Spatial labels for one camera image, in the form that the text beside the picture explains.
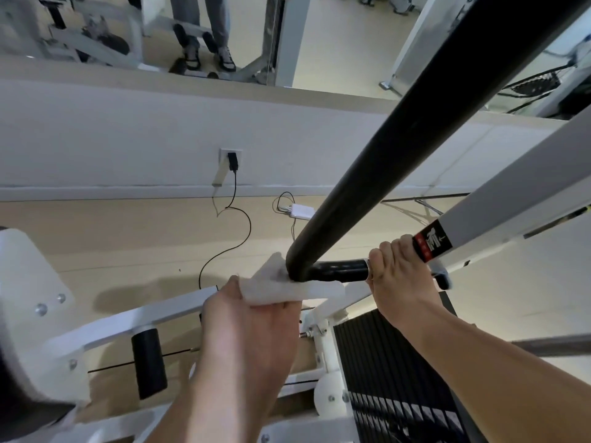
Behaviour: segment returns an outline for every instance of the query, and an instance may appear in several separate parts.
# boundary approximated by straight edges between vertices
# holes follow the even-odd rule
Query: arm
[[[146,443],[256,441],[296,357],[300,309],[250,307],[230,278],[204,305],[195,375]]]
[[[591,386],[449,313],[405,235],[369,254],[369,283],[397,327],[491,442],[591,441]]]

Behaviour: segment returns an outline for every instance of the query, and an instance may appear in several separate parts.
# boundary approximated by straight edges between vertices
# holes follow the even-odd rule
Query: electrical socket
[[[238,166],[242,168],[242,149],[222,149],[219,150],[218,155],[218,165],[222,165],[225,162],[226,167],[230,167],[230,162],[227,160],[227,155],[229,152],[236,152],[236,158],[238,158]]]

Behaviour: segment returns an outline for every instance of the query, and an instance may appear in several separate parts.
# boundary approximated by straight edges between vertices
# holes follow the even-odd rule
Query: black plug
[[[238,156],[236,152],[228,152],[227,160],[230,163],[230,170],[235,174],[238,170]]]

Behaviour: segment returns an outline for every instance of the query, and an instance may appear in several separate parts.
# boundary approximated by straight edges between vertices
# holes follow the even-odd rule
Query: red and black label
[[[415,249],[425,262],[437,258],[439,255],[453,248],[439,220],[436,220],[420,231],[420,233],[417,233],[414,236],[414,240],[417,243]]]

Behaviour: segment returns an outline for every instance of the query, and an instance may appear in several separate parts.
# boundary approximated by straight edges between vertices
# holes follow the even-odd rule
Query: sneaker
[[[236,64],[232,60],[230,50],[227,46],[223,48],[218,48],[218,59],[219,66],[222,70],[227,71],[228,73],[233,73],[234,71],[236,71]]]
[[[199,60],[199,47],[190,44],[184,49],[185,63],[187,64],[187,70],[197,71],[201,68],[201,61]]]

